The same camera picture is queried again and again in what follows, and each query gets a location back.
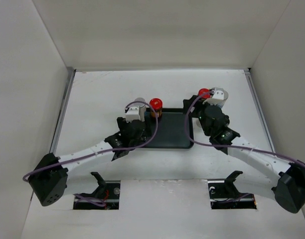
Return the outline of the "blue label spice shaker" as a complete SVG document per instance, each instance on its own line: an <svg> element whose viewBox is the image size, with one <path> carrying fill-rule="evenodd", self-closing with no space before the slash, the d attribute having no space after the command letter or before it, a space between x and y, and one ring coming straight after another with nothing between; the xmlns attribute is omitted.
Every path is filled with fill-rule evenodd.
<svg viewBox="0 0 305 239"><path fill-rule="evenodd" d="M228 100L229 94L226 90L223 91L223 100L218 104L220 108L223 108L224 104Z"/></svg>

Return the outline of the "black rectangular tray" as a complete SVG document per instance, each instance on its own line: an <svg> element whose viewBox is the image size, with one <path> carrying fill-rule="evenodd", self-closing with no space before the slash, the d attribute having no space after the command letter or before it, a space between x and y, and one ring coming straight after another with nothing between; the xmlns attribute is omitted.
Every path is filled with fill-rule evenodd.
<svg viewBox="0 0 305 239"><path fill-rule="evenodd" d="M131 123L144 130L146 141L148 141L155 131L155 118L151 116L150 108L145 112L145 120L135 120ZM158 129L153 140L145 145L150 149L190 149L193 142L189 140L185 133L188 127L188 134L193 138L193 125L191 117L185 124L185 113L181 108L162 108L161 116L158 118Z"/></svg>

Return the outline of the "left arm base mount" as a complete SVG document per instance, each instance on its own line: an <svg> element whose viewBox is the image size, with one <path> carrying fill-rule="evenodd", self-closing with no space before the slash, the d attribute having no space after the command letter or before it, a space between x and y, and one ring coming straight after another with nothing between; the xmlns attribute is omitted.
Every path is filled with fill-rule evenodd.
<svg viewBox="0 0 305 239"><path fill-rule="evenodd" d="M74 210L118 210L120 203L121 182L105 181L98 172L91 172L97 181L92 193L75 195Z"/></svg>

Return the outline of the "silver lid blue shaker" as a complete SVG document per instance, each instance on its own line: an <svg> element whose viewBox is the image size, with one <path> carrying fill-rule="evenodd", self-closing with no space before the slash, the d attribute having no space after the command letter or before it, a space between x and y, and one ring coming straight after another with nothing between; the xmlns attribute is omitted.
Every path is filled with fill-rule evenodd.
<svg viewBox="0 0 305 239"><path fill-rule="evenodd" d="M139 108L139 116L141 121L145 121L145 112L146 112L146 104L144 98L136 98L135 101L139 101L139 103L135 103L135 105Z"/></svg>

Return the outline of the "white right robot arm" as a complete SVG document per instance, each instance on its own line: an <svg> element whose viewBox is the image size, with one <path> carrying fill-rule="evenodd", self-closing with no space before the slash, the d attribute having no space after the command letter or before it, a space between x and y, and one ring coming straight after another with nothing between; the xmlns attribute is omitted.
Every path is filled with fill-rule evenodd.
<svg viewBox="0 0 305 239"><path fill-rule="evenodd" d="M184 99L185 119L199 120L203 133L209 138L206 147L237 158L267 177L259 180L246 176L241 182L230 179L224 184L225 193L230 197L236 197L242 191L261 195L275 200L290 213L298 213L305 204L305 163L259 149L232 130L229 117L221 109L223 102L224 97L208 92Z"/></svg>

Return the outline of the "red lid sauce jar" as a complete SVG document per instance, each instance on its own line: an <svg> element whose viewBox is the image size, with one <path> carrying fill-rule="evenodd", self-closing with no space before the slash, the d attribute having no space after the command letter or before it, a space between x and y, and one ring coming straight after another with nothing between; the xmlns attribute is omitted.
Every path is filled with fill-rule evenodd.
<svg viewBox="0 0 305 239"><path fill-rule="evenodd" d="M211 97L211 91L208 88L202 88L198 91L198 96L201 96L203 99L208 99Z"/></svg>

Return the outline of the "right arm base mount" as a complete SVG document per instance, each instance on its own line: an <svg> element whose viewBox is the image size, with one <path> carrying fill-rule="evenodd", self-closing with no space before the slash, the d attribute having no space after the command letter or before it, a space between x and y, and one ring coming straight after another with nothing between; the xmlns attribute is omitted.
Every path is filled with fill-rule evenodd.
<svg viewBox="0 0 305 239"><path fill-rule="evenodd" d="M242 171L234 171L225 179L208 180L210 207L213 210L257 209L253 194L240 193L234 185Z"/></svg>

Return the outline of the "red lid chili jar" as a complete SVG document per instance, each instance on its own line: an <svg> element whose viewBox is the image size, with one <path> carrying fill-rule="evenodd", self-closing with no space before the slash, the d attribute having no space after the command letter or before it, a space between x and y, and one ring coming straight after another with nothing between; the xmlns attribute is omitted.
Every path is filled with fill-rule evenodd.
<svg viewBox="0 0 305 239"><path fill-rule="evenodd" d="M163 102L161 99L159 98L153 98L150 100L150 105L153 108L153 110L151 110L151 117L157 117L160 118L162 115L162 107L163 107Z"/></svg>

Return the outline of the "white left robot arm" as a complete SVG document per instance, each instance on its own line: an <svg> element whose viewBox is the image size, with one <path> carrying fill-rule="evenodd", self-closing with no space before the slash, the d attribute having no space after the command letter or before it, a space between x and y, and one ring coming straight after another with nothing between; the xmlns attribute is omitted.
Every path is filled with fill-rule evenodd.
<svg viewBox="0 0 305 239"><path fill-rule="evenodd" d="M93 198L101 198L105 193L102 177L91 169L100 163L109 163L137 148L149 144L155 137L158 127L150 121L117 119L119 131L87 149L63 156L48 153L42 157L35 169L24 176L44 207L57 202L65 194L73 194L70 180L82 173L96 178L88 186Z"/></svg>

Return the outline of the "clear lid salt grinder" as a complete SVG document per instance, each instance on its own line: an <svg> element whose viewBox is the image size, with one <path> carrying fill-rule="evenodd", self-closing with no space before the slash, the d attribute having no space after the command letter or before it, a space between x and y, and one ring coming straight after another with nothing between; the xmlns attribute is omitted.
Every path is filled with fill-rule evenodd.
<svg viewBox="0 0 305 239"><path fill-rule="evenodd" d="M198 120L198 119L196 120L196 125L197 125L198 127L202 127L202 126L201 126L201 123L200 123L200 120Z"/></svg>

